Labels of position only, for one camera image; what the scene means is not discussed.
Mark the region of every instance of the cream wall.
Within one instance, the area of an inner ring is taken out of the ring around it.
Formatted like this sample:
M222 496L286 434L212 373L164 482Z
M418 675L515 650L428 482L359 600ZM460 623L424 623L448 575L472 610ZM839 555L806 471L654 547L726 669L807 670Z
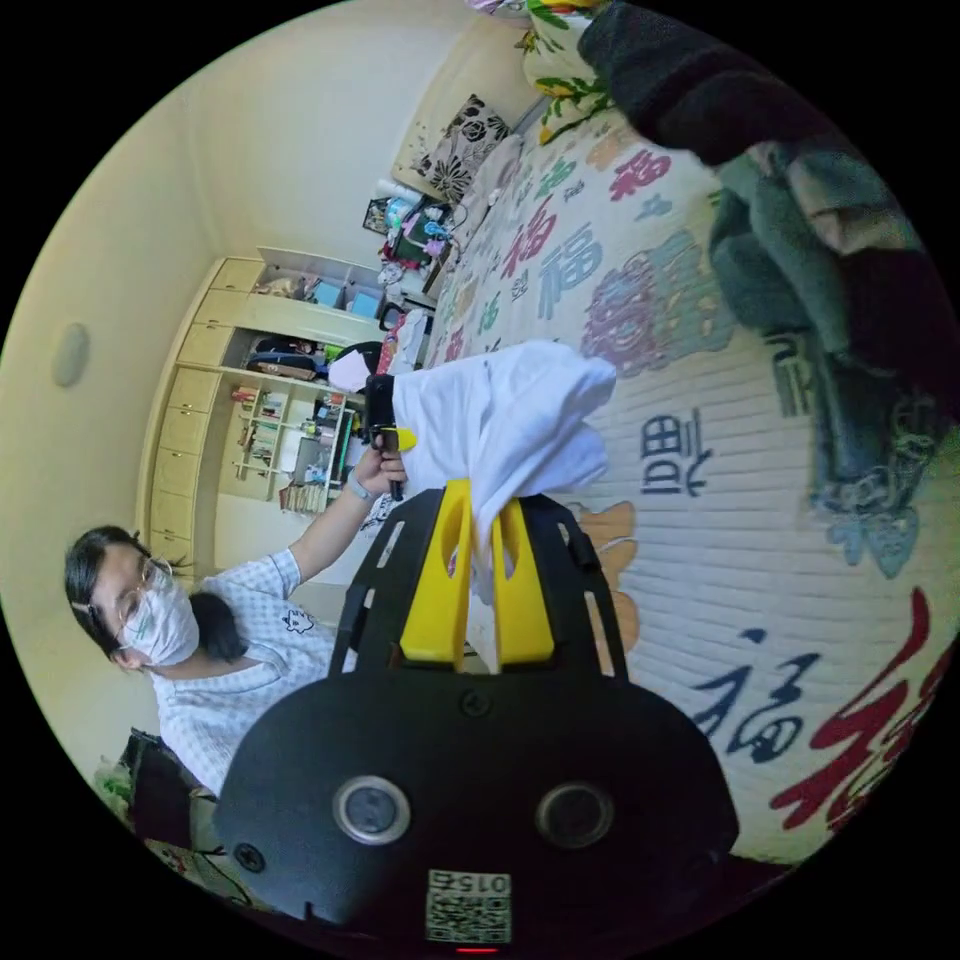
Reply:
M472 16L461 0L351 0L228 54L129 131L41 252L0 358L0 442L22 465L0 472L0 599L85 777L130 726L155 730L156 709L149 684L112 669L76 626L63 554L92 525L134 522L149 407L193 294L215 257L257 244L375 263L366 200ZM50 358L74 321L92 331L91 361L61 390ZM279 512L254 507L220 545L228 558L289 542ZM339 583L302 588L321 620L336 620L357 562L344 558Z
M153 390L216 254L196 202L176 92L113 148L51 233L0 357L0 597L24 673L54 732L89 776L131 725L155 729L149 683L111 667L63 598L68 543L95 524L132 525ZM92 333L90 365L50 379L58 332Z
M382 240L361 227L371 190L476 17L463 0L349 0L198 75L191 145L220 249L280 246L376 266Z

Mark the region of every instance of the black hair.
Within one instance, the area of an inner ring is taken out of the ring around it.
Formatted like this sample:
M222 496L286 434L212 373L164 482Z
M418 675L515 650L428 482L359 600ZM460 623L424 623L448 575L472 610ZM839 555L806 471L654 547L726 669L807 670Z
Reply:
M95 527L67 551L63 578L74 619L109 659L120 650L120 642L107 626L103 612L93 605L92 597L107 547L111 545L133 547L145 557L152 556L140 542L138 534L128 533L122 527ZM168 562L174 570L184 566L182 558L176 561L168 558ZM233 663L247 652L247 644L237 631L233 612L220 597L197 591L190 596L190 606L200 629L200 647L209 656Z

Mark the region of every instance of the red chinese character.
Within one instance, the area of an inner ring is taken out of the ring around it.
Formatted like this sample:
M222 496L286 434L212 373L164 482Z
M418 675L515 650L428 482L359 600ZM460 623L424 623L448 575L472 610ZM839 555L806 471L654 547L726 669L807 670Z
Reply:
M463 327L458 327L453 333L450 334L450 342L447 344L447 352L444 356L444 360L447 363L450 363L452 360L456 360L460 356L460 351L463 349Z
M880 747L887 747L882 752L871 749L871 745L903 706L909 684L901 680L876 700L863 706L861 704L926 644L930 635L930 607L919 588L914 589L911 604L913 626L900 652L853 700L830 717L810 740L814 750L827 750L846 741L852 741L850 745L825 767L770 801L773 810L793 806L783 823L784 830L792 830L806 823L842 786L842 792L834 798L826 815L828 828L831 831L839 830L863 806L873 786L910 742L914 727L929 706L936 686L946 672L951 650L943 654L923 681L916 706L880 740ZM881 764L880 769L865 778L863 775L875 767L874 761Z
M507 251L507 256L503 264L503 273L500 274L500 279L504 277L512 277L514 270L517 269L517 264L520 262L520 254L523 250L523 227L517 228L517 235L513 238L513 243L510 244L510 249Z
M616 168L617 175L610 184L610 199L616 203L632 197L640 187L659 180L669 169L669 157L654 157L649 150L641 150Z
M512 277L514 271L517 269L517 264L521 260L529 260L531 257L535 257L549 239L554 225L557 222L557 216L554 213L546 216L544 211L552 198L553 194L551 193L550 196L537 207L536 212L530 218L527 226L521 227L517 231L517 235L513 238L513 243L510 245L510 250L507 253L503 272L500 274L501 280L504 277Z

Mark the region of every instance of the pillow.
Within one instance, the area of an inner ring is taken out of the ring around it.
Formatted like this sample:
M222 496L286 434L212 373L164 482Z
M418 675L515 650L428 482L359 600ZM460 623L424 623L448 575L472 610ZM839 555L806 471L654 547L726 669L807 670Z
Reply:
M540 121L540 143L547 144L595 113L612 106L603 84L577 52L583 32L607 0L528 0L532 27L521 47L528 82L551 98Z
M480 165L509 132L503 119L471 94L443 139L417 164L416 171L445 200L459 203Z
M526 27L530 23L526 0L467 0L467 6L511 26Z

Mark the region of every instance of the face mask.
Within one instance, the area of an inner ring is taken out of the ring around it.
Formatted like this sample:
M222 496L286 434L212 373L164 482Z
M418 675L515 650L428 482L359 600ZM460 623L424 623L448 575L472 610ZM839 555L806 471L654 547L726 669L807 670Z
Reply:
M155 667L172 667L192 656L200 628L190 598L173 577L162 574L140 597L137 612L121 634L121 650L136 650Z

